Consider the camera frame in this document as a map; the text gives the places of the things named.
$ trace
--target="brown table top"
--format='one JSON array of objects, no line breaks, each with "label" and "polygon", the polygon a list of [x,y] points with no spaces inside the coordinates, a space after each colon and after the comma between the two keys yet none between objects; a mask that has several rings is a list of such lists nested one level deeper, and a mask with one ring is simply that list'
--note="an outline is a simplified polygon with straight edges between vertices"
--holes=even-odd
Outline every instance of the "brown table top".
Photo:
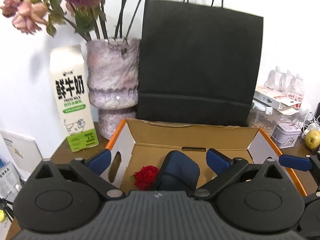
[{"label": "brown table top", "polygon": [[[73,153],[70,150],[70,147],[69,147],[67,140],[64,140],[64,142],[59,146],[57,151],[52,155],[51,160],[55,163],[69,163],[71,160],[73,160],[76,157],[82,157],[84,159],[87,159],[89,157],[92,157],[96,153],[100,152],[101,150],[103,150],[105,148],[108,140],[106,140],[105,138],[103,138],[100,135],[97,123],[95,123],[95,128],[96,128],[98,140],[100,143],[98,146]],[[306,155],[312,153],[305,146],[304,140],[301,139],[301,137],[298,138],[294,147],[281,149],[281,152],[283,154],[289,154],[289,155],[294,155],[294,156],[299,156],[299,157],[305,157]],[[311,193],[315,192],[317,186],[316,186],[316,183],[315,183],[314,179],[312,178],[310,172],[309,171],[307,171],[307,172],[295,171],[295,172],[296,172],[299,180],[301,181],[303,187],[305,188],[307,194],[311,194]],[[21,229],[17,224],[17,220],[14,219],[13,223],[9,229],[6,240],[10,240],[11,238],[13,238],[20,230]]]}]

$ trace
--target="apple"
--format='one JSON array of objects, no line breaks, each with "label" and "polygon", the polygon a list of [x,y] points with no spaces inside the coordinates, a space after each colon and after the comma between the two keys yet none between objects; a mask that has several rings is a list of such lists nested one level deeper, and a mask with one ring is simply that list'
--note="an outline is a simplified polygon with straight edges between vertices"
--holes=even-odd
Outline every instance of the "apple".
[{"label": "apple", "polygon": [[316,129],[309,131],[304,141],[310,150],[316,149],[320,145],[320,132]]}]

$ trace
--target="newspaper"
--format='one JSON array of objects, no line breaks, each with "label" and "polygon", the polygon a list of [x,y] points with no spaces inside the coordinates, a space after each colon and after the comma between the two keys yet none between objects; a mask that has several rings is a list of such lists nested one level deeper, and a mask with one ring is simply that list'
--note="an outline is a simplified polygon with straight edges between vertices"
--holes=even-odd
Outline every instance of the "newspaper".
[{"label": "newspaper", "polygon": [[0,169],[0,197],[6,198],[11,192],[17,192],[17,184],[20,185],[19,175],[14,165],[9,162]]}]

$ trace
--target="milk carton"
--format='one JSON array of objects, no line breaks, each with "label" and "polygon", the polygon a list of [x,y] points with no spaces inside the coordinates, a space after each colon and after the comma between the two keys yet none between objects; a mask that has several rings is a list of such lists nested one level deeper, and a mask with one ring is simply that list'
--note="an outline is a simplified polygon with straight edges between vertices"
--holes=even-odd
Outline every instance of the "milk carton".
[{"label": "milk carton", "polygon": [[99,144],[90,112],[80,45],[54,49],[50,73],[61,123],[73,152]]}]

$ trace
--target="red rose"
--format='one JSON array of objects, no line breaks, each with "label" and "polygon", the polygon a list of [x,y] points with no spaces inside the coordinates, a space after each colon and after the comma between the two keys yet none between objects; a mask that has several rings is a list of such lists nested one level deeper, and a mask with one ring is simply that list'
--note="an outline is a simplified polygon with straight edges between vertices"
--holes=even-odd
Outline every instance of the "red rose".
[{"label": "red rose", "polygon": [[135,186],[137,186],[139,190],[149,190],[158,172],[159,169],[155,166],[149,165],[143,167],[141,171],[133,175],[136,179]]}]

